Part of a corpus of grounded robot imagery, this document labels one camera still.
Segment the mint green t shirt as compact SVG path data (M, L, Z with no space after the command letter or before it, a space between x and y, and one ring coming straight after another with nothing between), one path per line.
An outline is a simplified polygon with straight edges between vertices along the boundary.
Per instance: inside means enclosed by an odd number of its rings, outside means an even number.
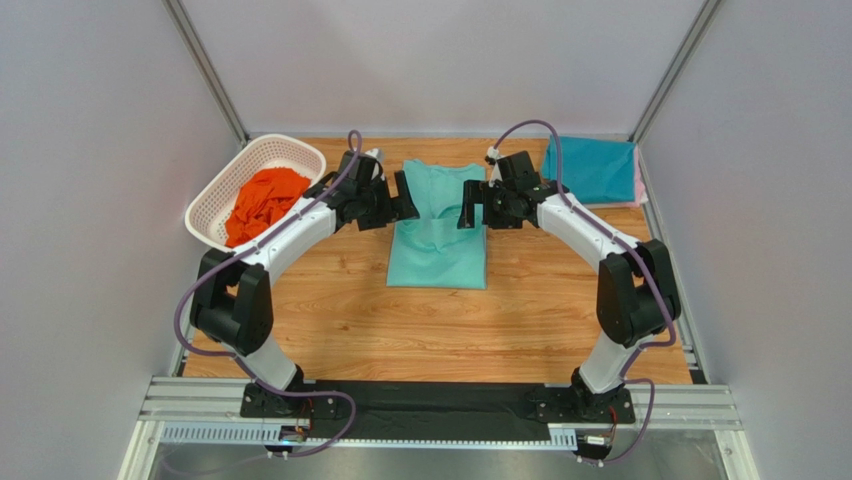
M481 181L485 169L429 165L406 160L403 172L419 211L414 220L395 224L386 285L484 290L486 233L482 225L457 227L467 180Z

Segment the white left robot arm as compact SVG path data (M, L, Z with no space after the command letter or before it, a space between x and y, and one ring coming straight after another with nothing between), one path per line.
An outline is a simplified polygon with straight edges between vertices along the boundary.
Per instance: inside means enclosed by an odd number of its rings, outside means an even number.
M383 153L346 152L340 168L309 187L291 210L257 238L231 250L213 248L181 298L178 311L220 344L218 355L233 359L262 388L298 398L301 368L272 333L271 288L316 244L355 224L359 230L418 218L403 171L384 172Z

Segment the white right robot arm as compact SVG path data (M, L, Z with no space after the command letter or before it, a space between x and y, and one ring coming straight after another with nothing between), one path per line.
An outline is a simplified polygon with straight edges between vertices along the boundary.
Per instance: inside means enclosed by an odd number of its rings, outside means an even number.
M458 226L519 229L530 224L561 240L597 273L601 334L569 387L544 401L546 417L596 422L617 417L627 400L626 376L639 355L675 343L681 313L667 246L640 241L604 222L558 180L544 180L525 151L490 152L489 180L463 184Z

